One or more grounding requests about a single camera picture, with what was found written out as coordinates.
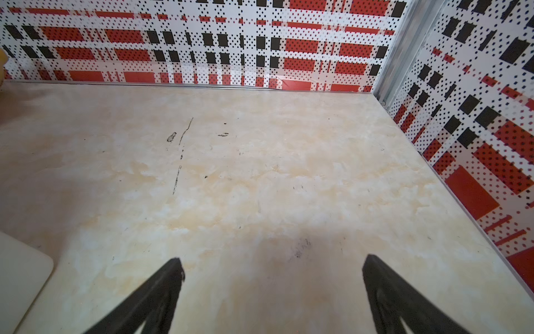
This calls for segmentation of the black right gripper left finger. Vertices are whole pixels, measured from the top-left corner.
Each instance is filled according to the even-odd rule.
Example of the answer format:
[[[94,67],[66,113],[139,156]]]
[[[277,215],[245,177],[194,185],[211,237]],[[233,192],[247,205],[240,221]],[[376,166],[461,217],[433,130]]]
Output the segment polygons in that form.
[[[185,271],[178,257],[167,261],[87,333],[168,333]]]

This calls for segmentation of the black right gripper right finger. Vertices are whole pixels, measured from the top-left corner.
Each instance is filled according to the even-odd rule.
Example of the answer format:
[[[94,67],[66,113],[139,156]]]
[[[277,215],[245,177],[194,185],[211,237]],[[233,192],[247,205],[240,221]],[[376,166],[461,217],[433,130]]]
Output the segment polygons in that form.
[[[468,332],[378,256],[366,257],[362,275],[377,333]]]

